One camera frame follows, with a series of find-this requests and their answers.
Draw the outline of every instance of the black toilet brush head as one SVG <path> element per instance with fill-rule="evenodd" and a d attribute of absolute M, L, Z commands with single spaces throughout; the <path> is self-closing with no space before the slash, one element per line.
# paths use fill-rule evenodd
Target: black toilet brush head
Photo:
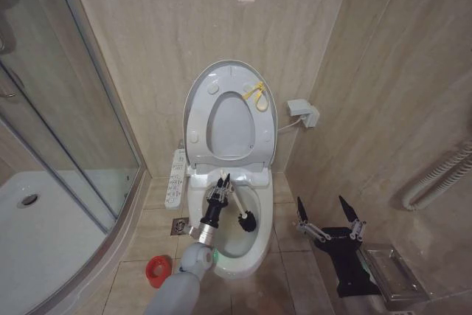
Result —
<path fill-rule="evenodd" d="M 256 217 L 254 217 L 254 214 L 252 214 L 252 212 L 249 212 L 247 210 L 244 216 L 245 218 L 243 218 L 243 216 L 239 214 L 239 217 L 237 217 L 239 224 L 245 232 L 253 232 L 257 226 Z"/>

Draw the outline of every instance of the shower enclosure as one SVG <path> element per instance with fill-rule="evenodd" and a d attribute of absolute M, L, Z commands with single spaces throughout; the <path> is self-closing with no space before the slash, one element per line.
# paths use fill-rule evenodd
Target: shower enclosure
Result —
<path fill-rule="evenodd" d="M 0 0 L 3 314 L 38 309 L 77 276 L 145 168 L 79 25 L 70 0 Z"/>

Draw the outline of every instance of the toilet brush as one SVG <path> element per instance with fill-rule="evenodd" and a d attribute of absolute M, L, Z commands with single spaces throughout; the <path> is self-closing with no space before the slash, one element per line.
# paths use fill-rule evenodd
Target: toilet brush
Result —
<path fill-rule="evenodd" d="M 229 174 L 226 175 L 223 186 L 226 187 L 228 186 L 228 184 L 229 184 L 229 190 L 232 192 L 237 208 L 240 210 L 240 214 L 237 217 L 237 221 L 239 221 L 239 224 L 241 225 L 241 227 L 244 229 L 245 232 L 253 232 L 257 226 L 256 217 L 254 217 L 254 214 L 252 214 L 251 211 L 249 210 L 244 211 L 243 205 L 241 204 L 239 198 L 237 197 L 235 188 L 233 187 L 232 183 L 229 180 Z"/>

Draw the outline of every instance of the bidet control panel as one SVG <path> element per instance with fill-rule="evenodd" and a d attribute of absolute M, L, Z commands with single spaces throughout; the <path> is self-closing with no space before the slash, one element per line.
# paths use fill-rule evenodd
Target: bidet control panel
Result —
<path fill-rule="evenodd" d="M 170 170 L 169 185 L 167 186 L 167 194 L 165 196 L 165 207 L 168 210 L 174 210 L 180 206 L 184 189 L 186 164 L 185 149 L 175 150 L 172 169 Z"/>

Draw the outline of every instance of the white toilet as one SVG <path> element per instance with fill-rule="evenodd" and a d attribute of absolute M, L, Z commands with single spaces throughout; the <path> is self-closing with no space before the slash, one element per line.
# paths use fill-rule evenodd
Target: white toilet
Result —
<path fill-rule="evenodd" d="M 245 232 L 229 196 L 215 238 L 214 271 L 224 278 L 247 277 L 263 261 L 271 239 L 274 196 L 271 163 L 277 141 L 274 98 L 260 74 L 246 63 L 223 60 L 193 83 L 184 111 L 184 144 L 190 177 L 190 223 L 198 227 L 207 209 L 207 190 L 221 171 L 231 180 L 257 228 Z"/>

